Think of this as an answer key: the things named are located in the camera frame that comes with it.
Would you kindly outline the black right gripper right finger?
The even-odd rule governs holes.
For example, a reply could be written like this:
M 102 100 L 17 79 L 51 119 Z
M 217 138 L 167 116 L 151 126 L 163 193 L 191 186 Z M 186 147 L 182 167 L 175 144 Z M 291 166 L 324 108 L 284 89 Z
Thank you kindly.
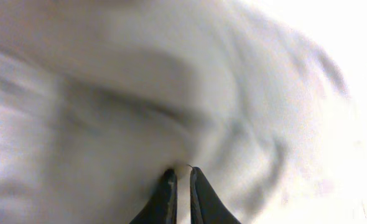
M 191 224 L 241 224 L 225 207 L 199 167 L 190 173 Z

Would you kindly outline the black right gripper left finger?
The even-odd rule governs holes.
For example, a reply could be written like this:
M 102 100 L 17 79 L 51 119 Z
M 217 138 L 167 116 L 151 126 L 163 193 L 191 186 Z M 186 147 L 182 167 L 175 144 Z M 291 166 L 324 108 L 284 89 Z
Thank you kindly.
M 129 224 L 176 224 L 177 199 L 177 176 L 173 169 L 167 169 L 149 201 Z

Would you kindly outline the khaki grey shorts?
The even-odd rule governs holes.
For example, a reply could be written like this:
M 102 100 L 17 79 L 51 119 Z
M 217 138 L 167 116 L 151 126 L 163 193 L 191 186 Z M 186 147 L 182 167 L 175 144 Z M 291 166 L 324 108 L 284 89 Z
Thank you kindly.
M 0 1 L 0 223 L 129 223 L 199 167 L 241 223 L 367 223 L 367 2 Z

